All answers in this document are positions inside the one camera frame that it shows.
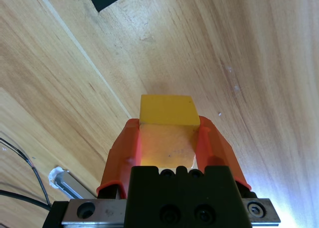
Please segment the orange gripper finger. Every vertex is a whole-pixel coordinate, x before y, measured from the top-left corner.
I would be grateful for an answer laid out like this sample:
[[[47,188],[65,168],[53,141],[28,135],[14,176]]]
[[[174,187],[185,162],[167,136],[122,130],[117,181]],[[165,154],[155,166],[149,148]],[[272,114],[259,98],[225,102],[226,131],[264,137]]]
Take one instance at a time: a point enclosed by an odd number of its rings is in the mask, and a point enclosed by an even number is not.
[[[129,119],[109,150],[98,198],[127,197],[131,169],[141,164],[139,125],[139,119]]]
[[[195,150],[197,167],[201,172],[207,166],[227,166],[242,198],[256,198],[247,183],[235,153],[211,120],[200,116],[200,126]]]

